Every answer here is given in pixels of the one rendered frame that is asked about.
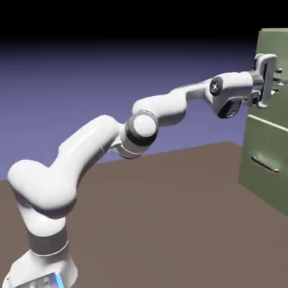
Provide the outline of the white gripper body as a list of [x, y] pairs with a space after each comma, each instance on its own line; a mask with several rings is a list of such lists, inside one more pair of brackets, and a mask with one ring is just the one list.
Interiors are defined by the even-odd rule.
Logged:
[[272, 86], [276, 68], [275, 54], [259, 53], [255, 56], [255, 79], [254, 87], [259, 91], [258, 106], [267, 108], [273, 95]]

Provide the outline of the green painted cabinet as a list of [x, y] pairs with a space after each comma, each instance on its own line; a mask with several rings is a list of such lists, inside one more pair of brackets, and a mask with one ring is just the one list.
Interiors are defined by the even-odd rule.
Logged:
[[238, 182], [288, 217], [288, 28], [260, 31], [258, 53], [277, 55], [267, 109], [249, 109]]

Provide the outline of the green drawer front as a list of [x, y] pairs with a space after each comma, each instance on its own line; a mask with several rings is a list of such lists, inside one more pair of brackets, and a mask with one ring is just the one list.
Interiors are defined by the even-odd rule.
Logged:
[[[251, 156], [280, 172], [260, 166]], [[288, 217], [288, 129], [247, 117], [238, 182]]]
[[273, 84], [272, 89], [279, 89], [279, 92], [272, 95], [269, 107], [250, 108], [248, 114], [288, 129], [288, 28], [262, 29], [258, 35], [256, 53], [277, 55], [276, 68], [282, 68], [282, 72], [275, 72], [274, 77], [285, 79], [286, 85]]

